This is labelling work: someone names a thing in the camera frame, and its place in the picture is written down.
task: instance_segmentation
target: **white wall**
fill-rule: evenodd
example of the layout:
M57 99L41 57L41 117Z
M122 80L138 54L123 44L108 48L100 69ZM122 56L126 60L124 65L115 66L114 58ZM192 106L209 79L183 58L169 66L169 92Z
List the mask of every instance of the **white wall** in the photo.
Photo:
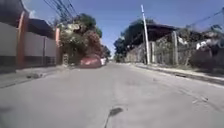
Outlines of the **white wall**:
M49 39L47 37L39 36L31 32L26 33L25 36L26 56L43 56L44 49L46 57L56 57L56 42L54 40Z
M44 37L27 32L25 35L25 55L26 56L43 56Z
M17 32L15 27L0 22L0 56L16 56Z
M45 56L56 57L56 42L49 38L45 38Z

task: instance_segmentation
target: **utility pole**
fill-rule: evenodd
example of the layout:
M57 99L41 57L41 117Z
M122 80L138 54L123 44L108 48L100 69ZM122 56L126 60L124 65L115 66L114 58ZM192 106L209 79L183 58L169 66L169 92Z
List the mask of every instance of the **utility pole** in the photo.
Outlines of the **utility pole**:
M222 8L222 15L223 15L223 20L224 20L224 7Z
M147 25L146 25L146 21L145 21L145 14L144 14L143 5L141 5L141 8L142 8L142 17L143 17L143 22L144 22L144 30L145 30L147 64L150 64L151 63L151 56L150 56L150 50L149 50L149 39L148 39L148 31L147 31Z

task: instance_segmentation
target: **street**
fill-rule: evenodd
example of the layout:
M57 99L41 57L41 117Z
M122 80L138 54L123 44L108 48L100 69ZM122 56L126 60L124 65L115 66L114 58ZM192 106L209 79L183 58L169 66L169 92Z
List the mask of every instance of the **street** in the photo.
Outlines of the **street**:
M219 85L109 63L0 89L0 128L223 128L223 97Z

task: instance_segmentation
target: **tree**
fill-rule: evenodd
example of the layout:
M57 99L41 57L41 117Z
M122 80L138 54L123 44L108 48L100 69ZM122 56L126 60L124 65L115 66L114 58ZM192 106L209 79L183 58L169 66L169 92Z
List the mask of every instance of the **tree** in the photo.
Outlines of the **tree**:
M111 57L111 52L109 50L109 48L106 45L101 45L102 47L102 57L109 59Z
M147 25L155 24L151 19L146 19ZM114 42L115 60L122 61L127 52L140 45L143 42L144 25L142 19L132 22L124 32L121 32L120 38Z
M96 20L87 14L80 14L71 21L60 22L55 20L52 26L61 29L60 40L63 53L76 57L76 62L87 55L96 54L101 56L102 49L100 37L102 31L96 27Z

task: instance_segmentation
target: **pole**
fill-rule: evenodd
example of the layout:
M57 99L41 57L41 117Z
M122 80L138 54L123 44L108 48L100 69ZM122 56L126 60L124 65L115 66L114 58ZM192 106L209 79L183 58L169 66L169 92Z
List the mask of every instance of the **pole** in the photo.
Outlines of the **pole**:
M145 30L145 43L146 43L147 64L150 64L150 62L151 62L151 56L150 56L150 50L149 50L148 31L147 31L147 26L146 26L146 21L145 21L145 14L144 14L143 5L141 5L141 8L142 8L142 17L143 17L143 22L144 22L144 30Z
M43 40L43 55L42 55L42 66L46 66L46 59L45 59L45 55L46 54L46 37L44 37Z
M178 65L178 44L177 44L177 32L173 31L172 33L173 38L173 62L175 65Z
M224 22L224 7L222 8L222 16L223 16L223 22Z
M151 47L152 47L152 52L151 52L151 54L152 54L152 63L156 63L156 55L155 55L155 42L154 41L152 41L151 43Z

